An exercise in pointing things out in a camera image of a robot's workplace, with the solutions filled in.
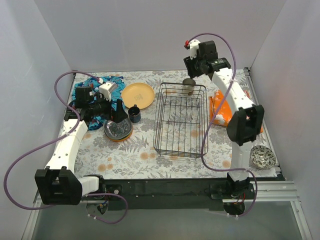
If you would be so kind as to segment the beige brown ceramic cup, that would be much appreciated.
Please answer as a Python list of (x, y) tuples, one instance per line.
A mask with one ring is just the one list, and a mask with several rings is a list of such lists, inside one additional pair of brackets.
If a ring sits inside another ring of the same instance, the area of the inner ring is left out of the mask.
[(182, 93), (187, 96), (191, 96), (194, 92), (196, 82), (191, 78), (185, 78), (182, 81)]

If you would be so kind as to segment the black wire dish rack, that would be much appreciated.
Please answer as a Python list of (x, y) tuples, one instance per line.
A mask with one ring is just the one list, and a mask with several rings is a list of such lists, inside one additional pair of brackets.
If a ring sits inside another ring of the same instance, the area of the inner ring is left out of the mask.
[(154, 122), (153, 147), (159, 155), (199, 158), (208, 152), (203, 142), (208, 128), (207, 89), (196, 84), (191, 96), (183, 84), (163, 82), (159, 86)]

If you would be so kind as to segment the dark blue mug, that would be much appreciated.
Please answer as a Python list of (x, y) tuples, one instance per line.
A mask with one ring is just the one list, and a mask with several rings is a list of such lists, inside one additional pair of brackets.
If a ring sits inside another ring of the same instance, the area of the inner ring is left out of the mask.
[(141, 120), (140, 108), (135, 104), (128, 109), (128, 116), (132, 123), (138, 123)]

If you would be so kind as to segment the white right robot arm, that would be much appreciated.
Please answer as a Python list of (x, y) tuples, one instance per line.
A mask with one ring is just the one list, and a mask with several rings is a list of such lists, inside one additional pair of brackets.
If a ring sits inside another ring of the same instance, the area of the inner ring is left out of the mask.
[(225, 58), (219, 58), (214, 41), (185, 42), (190, 51), (183, 61), (190, 78), (207, 75), (223, 94), (231, 110), (227, 135), (232, 142), (231, 167), (227, 170), (223, 193), (237, 199), (250, 188), (249, 160), (253, 142), (260, 134), (265, 110), (256, 105), (235, 80), (235, 72)]

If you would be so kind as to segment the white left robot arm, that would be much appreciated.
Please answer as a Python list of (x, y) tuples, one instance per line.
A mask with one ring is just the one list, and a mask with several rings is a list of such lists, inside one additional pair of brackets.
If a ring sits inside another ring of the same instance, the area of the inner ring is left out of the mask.
[(75, 162), (81, 141), (90, 122), (97, 116), (119, 123), (126, 115), (122, 101), (117, 100), (119, 111), (112, 107), (112, 92), (117, 85), (110, 81), (94, 92), (89, 86), (76, 87), (75, 99), (67, 105), (61, 134), (53, 155), (44, 169), (38, 169), (34, 179), (45, 205), (77, 205), (90, 194), (95, 200), (106, 196), (107, 190), (101, 175), (75, 176)]

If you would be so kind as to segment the yellow round plate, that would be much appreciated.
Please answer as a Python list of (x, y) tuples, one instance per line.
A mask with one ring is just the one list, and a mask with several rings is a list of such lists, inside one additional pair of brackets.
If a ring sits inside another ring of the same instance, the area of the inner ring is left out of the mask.
[(140, 110), (150, 106), (155, 99), (154, 89), (142, 82), (132, 83), (121, 93), (124, 105), (129, 109), (136, 105)]

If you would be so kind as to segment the pink patterned bowl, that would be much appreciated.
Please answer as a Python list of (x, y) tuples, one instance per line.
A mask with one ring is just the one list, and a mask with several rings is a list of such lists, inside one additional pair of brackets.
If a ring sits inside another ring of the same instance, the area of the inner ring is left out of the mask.
[(275, 166), (276, 156), (270, 148), (256, 145), (250, 151), (249, 164), (260, 170), (269, 170)]

